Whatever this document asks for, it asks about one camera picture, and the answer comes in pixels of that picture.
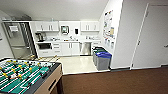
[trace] upper cabinet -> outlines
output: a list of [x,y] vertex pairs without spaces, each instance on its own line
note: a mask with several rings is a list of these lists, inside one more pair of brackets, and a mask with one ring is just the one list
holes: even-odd
[[37,31],[59,31],[58,21],[36,21],[35,25]]
[[81,31],[99,31],[98,21],[81,21]]

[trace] kitchen appliance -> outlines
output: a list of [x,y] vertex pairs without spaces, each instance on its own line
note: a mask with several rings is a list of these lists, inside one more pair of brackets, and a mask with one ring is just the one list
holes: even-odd
[[52,49],[51,43],[38,43],[37,45],[38,45],[40,50]]
[[91,55],[91,42],[80,42],[80,55]]
[[3,22],[2,25],[14,58],[37,57],[29,22]]
[[69,33],[69,26],[61,26],[61,32],[64,35],[67,35]]
[[43,42],[44,41],[44,37],[45,37],[44,33],[35,33],[35,34],[38,38],[38,42]]

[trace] stainless steel refrigerator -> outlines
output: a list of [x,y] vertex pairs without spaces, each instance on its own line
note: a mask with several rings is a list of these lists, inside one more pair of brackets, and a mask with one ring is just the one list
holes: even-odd
[[29,22],[3,22],[2,25],[14,58],[37,57]]

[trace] sloped ceiling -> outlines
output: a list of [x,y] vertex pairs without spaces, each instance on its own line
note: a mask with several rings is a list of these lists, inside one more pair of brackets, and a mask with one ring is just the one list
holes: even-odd
[[10,16],[26,14],[33,20],[99,20],[108,0],[0,0]]

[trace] carpet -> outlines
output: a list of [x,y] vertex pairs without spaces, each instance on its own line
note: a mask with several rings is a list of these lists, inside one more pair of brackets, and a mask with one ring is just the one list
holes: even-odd
[[168,94],[168,68],[63,75],[64,94]]

